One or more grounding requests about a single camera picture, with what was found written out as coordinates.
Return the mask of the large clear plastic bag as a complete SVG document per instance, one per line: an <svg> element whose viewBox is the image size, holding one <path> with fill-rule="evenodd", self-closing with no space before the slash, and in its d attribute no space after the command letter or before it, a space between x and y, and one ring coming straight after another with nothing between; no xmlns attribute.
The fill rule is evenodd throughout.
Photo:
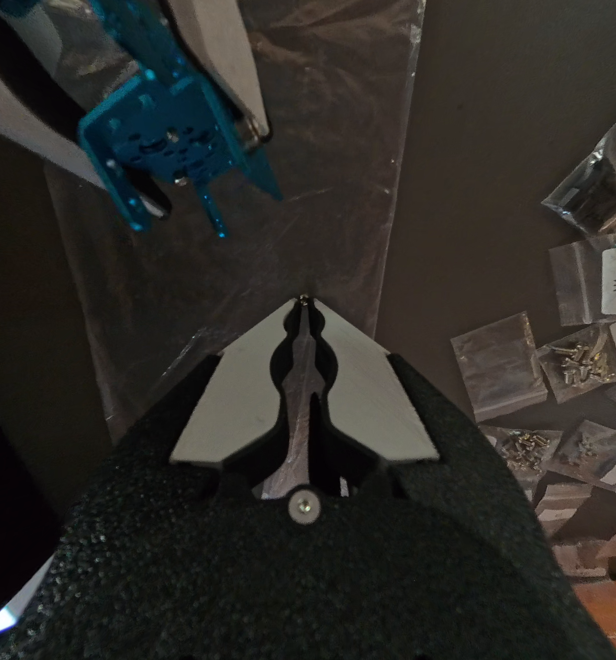
<svg viewBox="0 0 616 660"><path fill-rule="evenodd" d="M205 356L310 294L377 326L423 1L241 1L282 201L232 172L132 232L100 187L44 165L113 443Z"/></svg>

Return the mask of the dark grey desk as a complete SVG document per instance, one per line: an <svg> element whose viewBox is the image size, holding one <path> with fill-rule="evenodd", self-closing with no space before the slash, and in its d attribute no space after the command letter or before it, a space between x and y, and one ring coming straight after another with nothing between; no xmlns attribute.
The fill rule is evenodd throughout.
<svg viewBox="0 0 616 660"><path fill-rule="evenodd" d="M451 338L553 338L541 202L615 120L616 1L424 1L374 335L466 414ZM46 163L0 136L0 428L62 517L112 440Z"/></svg>

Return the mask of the pile of small screw bags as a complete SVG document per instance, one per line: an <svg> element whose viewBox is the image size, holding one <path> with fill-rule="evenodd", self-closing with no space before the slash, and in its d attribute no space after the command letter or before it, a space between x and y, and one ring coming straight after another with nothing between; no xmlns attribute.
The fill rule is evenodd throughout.
<svg viewBox="0 0 616 660"><path fill-rule="evenodd" d="M559 329L535 342L523 311L451 344L565 574L616 580L616 122L542 204L580 233L548 251Z"/></svg>

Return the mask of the person's black clothing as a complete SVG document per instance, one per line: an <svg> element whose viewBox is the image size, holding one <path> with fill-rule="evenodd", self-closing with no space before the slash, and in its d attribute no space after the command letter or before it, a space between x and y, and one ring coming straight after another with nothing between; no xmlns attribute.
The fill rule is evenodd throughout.
<svg viewBox="0 0 616 660"><path fill-rule="evenodd" d="M52 555L60 522L0 428L0 610Z"/></svg>

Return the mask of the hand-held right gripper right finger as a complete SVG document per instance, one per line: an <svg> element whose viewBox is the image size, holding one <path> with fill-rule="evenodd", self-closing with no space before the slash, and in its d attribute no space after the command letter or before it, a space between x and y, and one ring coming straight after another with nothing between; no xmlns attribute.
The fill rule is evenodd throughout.
<svg viewBox="0 0 616 660"><path fill-rule="evenodd" d="M395 466L438 462L389 352L316 298L307 310L324 380L320 418L329 468L360 487Z"/></svg>

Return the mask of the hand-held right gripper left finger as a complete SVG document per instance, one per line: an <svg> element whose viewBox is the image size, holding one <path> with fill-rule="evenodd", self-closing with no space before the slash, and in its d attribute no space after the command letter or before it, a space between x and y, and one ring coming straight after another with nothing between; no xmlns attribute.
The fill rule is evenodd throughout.
<svg viewBox="0 0 616 660"><path fill-rule="evenodd" d="M301 314L299 300L290 299L221 352L170 464L236 474L250 488L283 464L289 450L283 382L294 365Z"/></svg>

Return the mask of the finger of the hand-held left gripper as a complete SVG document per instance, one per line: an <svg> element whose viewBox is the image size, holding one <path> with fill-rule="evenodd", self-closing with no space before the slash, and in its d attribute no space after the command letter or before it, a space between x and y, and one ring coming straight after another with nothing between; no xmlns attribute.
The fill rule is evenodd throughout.
<svg viewBox="0 0 616 660"><path fill-rule="evenodd" d="M105 190L80 147L38 118L0 78L0 136Z"/></svg>
<svg viewBox="0 0 616 660"><path fill-rule="evenodd" d="M258 70L237 1L164 1L183 50L235 107L246 150L271 139Z"/></svg>

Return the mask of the blue metal bracket assembly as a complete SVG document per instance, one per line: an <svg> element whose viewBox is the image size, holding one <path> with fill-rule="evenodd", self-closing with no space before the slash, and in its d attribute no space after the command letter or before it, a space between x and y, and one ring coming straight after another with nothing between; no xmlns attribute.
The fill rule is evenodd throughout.
<svg viewBox="0 0 616 660"><path fill-rule="evenodd" d="M239 170L282 200L264 150L246 150L235 107L183 50L163 1L91 1L105 32L138 65L138 74L87 113L77 137L118 212L135 232L151 227L143 186L190 183L220 238L227 236L211 196L214 179Z"/></svg>

